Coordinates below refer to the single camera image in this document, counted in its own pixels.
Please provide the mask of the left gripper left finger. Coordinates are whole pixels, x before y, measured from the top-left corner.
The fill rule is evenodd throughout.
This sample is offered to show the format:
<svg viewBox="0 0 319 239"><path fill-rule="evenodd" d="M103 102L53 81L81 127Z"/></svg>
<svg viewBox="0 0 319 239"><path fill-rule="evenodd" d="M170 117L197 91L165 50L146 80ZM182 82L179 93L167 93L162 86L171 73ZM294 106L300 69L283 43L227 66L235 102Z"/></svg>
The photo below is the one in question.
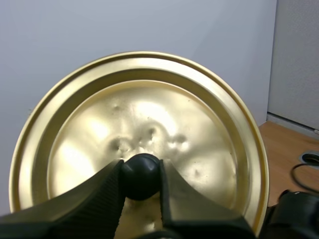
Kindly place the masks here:
<svg viewBox="0 0 319 239"><path fill-rule="evenodd" d="M70 191L0 218L2 239L112 239L125 195L115 160Z"/></svg>

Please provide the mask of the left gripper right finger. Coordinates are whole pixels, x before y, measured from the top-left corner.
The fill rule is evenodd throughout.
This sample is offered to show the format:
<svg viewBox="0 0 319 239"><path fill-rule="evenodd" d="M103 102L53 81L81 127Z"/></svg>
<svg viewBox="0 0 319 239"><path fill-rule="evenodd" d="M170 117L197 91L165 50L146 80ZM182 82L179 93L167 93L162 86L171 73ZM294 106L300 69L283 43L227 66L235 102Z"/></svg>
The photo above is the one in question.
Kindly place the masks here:
<svg viewBox="0 0 319 239"><path fill-rule="evenodd" d="M254 239L244 217L197 192L170 161L159 163L162 224L183 239Z"/></svg>

